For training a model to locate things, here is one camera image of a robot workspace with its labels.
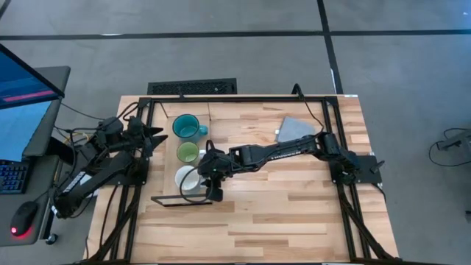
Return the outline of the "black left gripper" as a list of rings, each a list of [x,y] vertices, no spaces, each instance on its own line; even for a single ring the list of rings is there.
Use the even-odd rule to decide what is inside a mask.
[[[153,156],[154,150],[168,138],[167,135],[158,135],[162,131],[161,127],[128,127],[127,150],[139,149],[144,157]]]

